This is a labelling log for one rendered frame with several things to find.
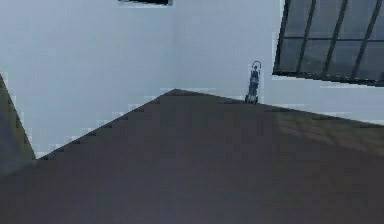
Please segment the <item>blue upright vacuum cleaner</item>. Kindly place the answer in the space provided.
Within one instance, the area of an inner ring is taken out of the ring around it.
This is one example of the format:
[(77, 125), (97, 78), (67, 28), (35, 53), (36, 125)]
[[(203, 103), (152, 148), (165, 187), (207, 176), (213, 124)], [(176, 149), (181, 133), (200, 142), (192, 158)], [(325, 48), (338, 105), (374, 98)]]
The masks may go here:
[(245, 96), (245, 102), (250, 104), (258, 103), (258, 87), (260, 76), (261, 62), (254, 61), (252, 64), (252, 70), (249, 80), (248, 93)]

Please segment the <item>black framed window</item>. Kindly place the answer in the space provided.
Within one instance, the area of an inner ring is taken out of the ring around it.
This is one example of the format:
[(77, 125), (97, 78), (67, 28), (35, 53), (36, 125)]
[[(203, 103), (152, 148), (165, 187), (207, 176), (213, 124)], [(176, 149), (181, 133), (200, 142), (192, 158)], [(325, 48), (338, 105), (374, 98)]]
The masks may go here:
[(273, 74), (384, 88), (384, 0), (284, 0)]

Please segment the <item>grey olive-edged furniture panel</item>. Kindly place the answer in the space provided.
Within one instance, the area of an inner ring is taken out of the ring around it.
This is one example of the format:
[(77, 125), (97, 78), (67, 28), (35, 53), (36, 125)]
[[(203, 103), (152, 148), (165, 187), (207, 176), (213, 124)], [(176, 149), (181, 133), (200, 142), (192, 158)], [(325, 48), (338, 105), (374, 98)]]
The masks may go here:
[(20, 116), (0, 74), (0, 178), (36, 159)]

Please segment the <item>black framed wall picture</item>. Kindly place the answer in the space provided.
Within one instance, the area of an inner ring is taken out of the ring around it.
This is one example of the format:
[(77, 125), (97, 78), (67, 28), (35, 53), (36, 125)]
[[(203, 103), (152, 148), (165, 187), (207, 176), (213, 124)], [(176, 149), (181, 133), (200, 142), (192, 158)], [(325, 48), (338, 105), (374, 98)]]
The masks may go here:
[(128, 2), (144, 5), (172, 6), (174, 0), (118, 0), (119, 2)]

